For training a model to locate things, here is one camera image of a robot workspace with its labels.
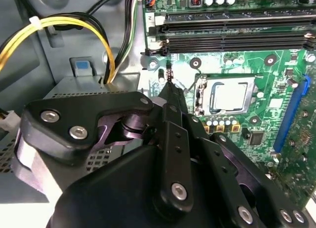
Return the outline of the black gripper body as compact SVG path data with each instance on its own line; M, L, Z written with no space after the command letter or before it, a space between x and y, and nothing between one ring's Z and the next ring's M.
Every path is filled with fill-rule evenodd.
M71 184L48 222L50 228L218 228L220 222L205 197L192 163L194 206L171 222L153 203L159 149L141 146Z

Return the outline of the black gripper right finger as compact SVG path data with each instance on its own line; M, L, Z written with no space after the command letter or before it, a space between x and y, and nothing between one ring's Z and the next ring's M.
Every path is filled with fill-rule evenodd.
M214 190L207 191L223 228L308 228L308 218L224 134L208 135L192 114L184 92L171 85L172 104L182 111L193 154L202 162Z

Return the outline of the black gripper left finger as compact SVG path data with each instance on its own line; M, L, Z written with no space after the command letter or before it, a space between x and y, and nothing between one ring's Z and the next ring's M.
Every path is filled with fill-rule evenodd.
M16 156L30 171L26 183L56 205L84 177L88 156L106 147L142 139L159 149L154 207L186 214L194 204L189 133L166 83L155 98L136 92L46 99L29 103L21 118Z

